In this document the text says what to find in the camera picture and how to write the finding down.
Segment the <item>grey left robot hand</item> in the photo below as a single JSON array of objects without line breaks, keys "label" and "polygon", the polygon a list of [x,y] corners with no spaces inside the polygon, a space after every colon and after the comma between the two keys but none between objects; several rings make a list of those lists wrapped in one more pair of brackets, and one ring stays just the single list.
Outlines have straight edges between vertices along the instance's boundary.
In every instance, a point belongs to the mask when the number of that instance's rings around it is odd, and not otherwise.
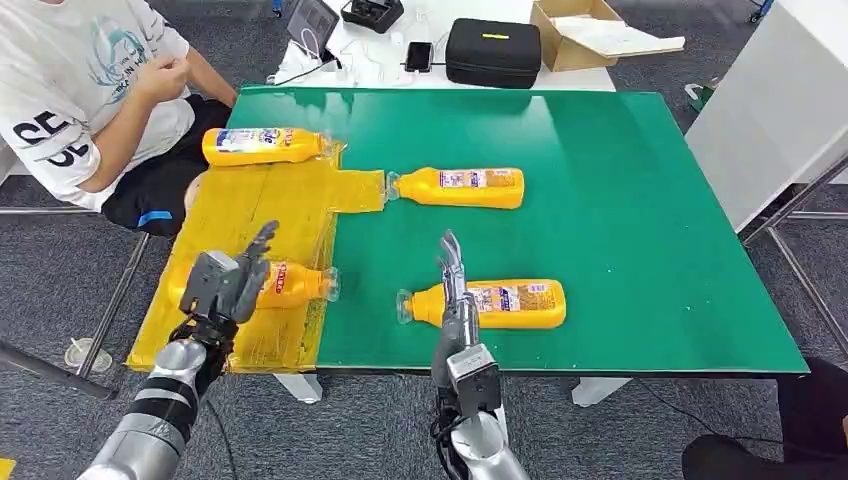
[{"label": "grey left robot hand", "polygon": [[236,256],[238,268],[226,277],[224,292],[218,299],[218,312],[236,324],[246,323],[255,312],[270,270],[270,261],[265,255],[278,228],[277,220],[265,223],[245,250]]}]

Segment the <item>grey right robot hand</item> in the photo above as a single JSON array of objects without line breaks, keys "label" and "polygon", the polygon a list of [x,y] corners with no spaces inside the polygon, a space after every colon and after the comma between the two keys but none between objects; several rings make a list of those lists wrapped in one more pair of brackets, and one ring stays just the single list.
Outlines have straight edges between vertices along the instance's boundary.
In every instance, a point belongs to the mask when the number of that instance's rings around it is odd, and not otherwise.
[{"label": "grey right robot hand", "polygon": [[461,247],[448,229],[440,238],[439,258],[445,294],[440,336],[432,355],[431,378],[438,389],[453,387],[447,359],[479,342],[479,315],[468,292]]}]

